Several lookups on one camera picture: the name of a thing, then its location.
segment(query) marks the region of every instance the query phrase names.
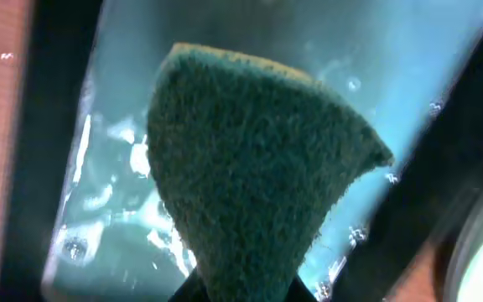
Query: glass surface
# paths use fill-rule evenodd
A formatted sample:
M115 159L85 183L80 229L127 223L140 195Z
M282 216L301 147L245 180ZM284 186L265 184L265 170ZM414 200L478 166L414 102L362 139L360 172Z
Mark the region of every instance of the glass surface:
M146 112L174 42L304 70L378 132L394 166L330 209L299 275L322 296L483 32L483 0L108 0L83 86L44 286L165 301L195 267L148 177Z

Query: scrubbing pad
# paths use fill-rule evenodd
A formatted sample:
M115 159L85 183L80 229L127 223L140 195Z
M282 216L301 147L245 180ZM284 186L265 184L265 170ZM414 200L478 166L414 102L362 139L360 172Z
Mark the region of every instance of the scrubbing pad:
M165 208L213 302L278 302L327 211L392 162L368 123L301 71L177 44L148 114Z

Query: sponge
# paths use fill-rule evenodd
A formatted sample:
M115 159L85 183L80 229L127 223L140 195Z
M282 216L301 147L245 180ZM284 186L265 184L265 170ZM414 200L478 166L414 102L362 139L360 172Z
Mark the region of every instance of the sponge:
M326 213L392 163L368 123L301 71L176 44L148 114L158 192L212 302L279 302Z

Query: black frame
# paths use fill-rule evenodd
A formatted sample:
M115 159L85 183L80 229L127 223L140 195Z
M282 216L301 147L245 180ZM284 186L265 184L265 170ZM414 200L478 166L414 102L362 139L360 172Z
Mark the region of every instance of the black frame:
M101 0L37 1L0 257L0 300L43 300L40 281L63 187ZM450 99L349 256L338 302L380 301L424 243L460 227L483 189L483 39Z

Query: green sponge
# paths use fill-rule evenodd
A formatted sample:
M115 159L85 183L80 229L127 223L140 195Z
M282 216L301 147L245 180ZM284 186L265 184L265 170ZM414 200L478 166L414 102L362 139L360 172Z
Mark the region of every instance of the green sponge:
M392 162L303 72L191 44L161 67L148 136L159 194L213 302L283 301L331 206Z

